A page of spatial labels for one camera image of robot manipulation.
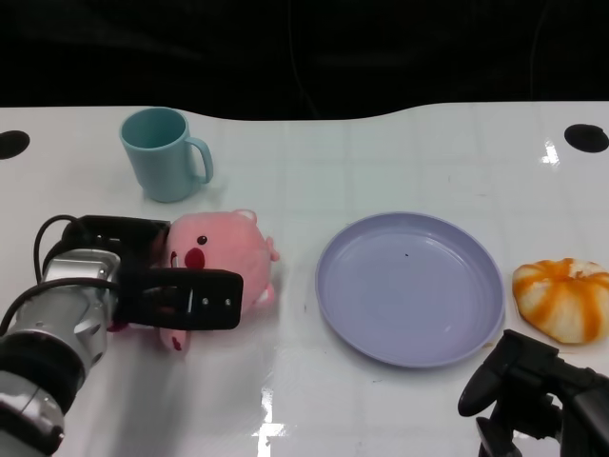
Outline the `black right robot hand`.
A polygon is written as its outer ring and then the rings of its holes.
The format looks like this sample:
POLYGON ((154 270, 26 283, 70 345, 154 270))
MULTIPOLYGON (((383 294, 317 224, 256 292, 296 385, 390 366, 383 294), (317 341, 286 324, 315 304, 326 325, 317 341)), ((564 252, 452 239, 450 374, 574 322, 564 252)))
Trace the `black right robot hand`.
POLYGON ((608 454, 608 378, 512 329, 468 381, 458 411, 476 418, 480 456, 520 456, 516 431, 555 439, 561 456, 608 454))

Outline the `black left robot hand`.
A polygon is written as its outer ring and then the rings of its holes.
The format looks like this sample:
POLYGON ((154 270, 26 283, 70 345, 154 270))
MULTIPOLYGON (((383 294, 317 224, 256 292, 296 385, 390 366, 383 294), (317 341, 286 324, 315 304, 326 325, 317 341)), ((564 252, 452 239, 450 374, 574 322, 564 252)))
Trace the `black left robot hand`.
POLYGON ((241 319, 244 287, 237 273, 163 267, 170 222, 87 215, 69 223, 51 256, 97 248, 120 257, 112 331, 128 324, 179 330, 233 329, 241 319))

